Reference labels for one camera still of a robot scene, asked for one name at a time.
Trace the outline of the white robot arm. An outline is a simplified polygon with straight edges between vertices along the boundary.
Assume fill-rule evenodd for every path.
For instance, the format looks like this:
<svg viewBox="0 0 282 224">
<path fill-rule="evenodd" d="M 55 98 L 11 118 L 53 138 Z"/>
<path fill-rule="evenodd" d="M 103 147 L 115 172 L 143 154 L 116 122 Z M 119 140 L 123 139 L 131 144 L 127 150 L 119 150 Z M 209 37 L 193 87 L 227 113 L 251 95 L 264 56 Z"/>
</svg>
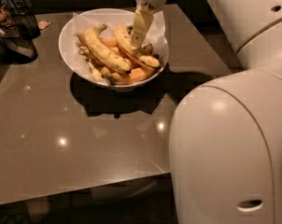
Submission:
<svg viewBox="0 0 282 224">
<path fill-rule="evenodd" d="M 178 224 L 282 224 L 282 0 L 207 0 L 243 71 L 179 103 L 169 132 Z"/>
</svg>

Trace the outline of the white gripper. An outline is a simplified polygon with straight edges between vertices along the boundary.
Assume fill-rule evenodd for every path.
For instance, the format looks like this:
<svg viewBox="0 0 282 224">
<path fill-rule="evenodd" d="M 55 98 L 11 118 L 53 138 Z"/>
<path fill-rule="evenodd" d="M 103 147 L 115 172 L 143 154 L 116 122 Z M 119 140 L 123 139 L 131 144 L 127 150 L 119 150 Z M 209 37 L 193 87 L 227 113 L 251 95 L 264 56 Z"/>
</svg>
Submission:
<svg viewBox="0 0 282 224">
<path fill-rule="evenodd" d="M 131 44 L 140 48 L 146 38 L 148 30 L 153 23 L 152 14 L 159 12 L 167 0 L 135 0 L 137 10 L 134 13 L 133 30 L 131 31 Z"/>
</svg>

